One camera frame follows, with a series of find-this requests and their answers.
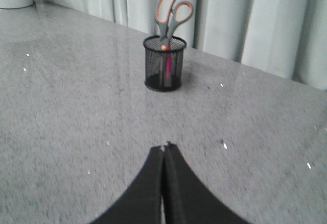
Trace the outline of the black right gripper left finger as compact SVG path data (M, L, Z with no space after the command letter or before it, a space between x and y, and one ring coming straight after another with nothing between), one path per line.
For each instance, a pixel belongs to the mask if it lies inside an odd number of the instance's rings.
M92 223L161 223L164 152L150 148L141 170L125 192Z

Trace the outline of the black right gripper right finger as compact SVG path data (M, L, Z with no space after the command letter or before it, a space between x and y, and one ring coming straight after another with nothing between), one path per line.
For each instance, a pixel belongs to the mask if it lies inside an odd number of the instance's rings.
M248 223L206 188L170 142L164 151L163 205L166 223Z

